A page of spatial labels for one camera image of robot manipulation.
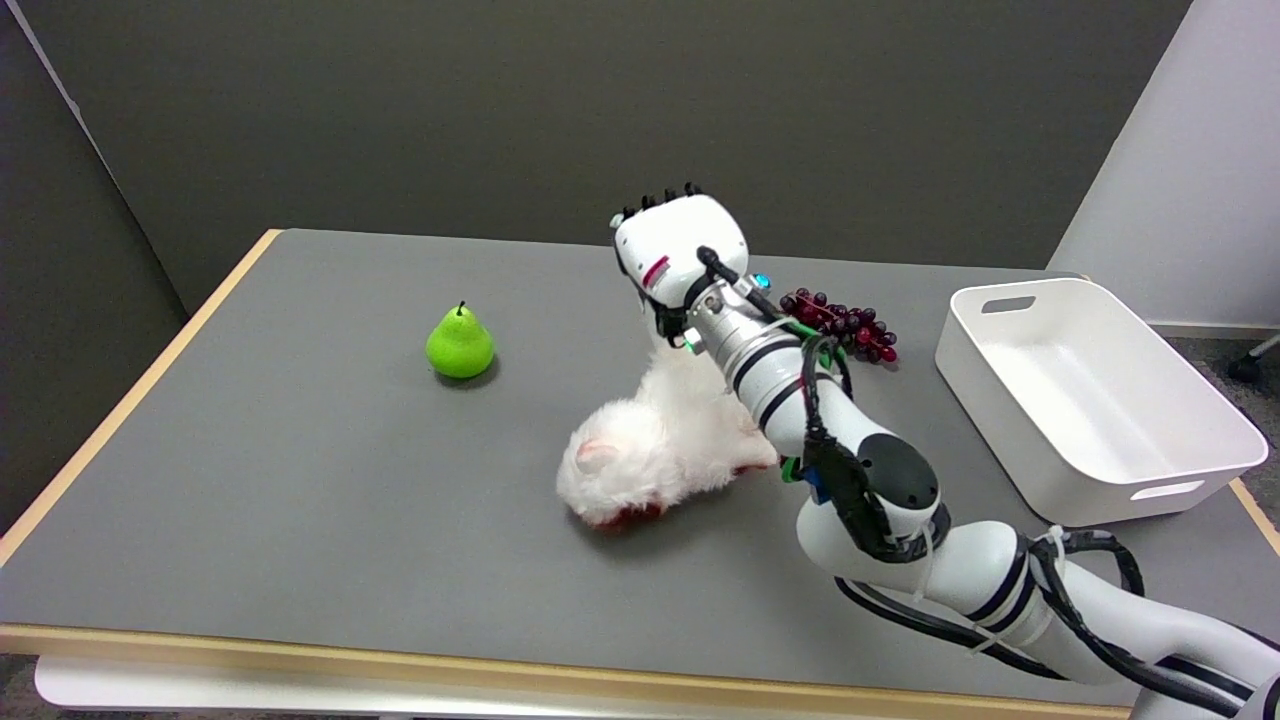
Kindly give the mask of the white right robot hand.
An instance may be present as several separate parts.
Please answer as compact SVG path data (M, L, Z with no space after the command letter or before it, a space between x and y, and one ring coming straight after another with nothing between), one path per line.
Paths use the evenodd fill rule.
M750 252L739 223L694 182L643 196L639 208L614 214L611 229L620 270L650 311L657 336L672 347L695 299L721 278L716 269L727 268L735 279L748 270Z

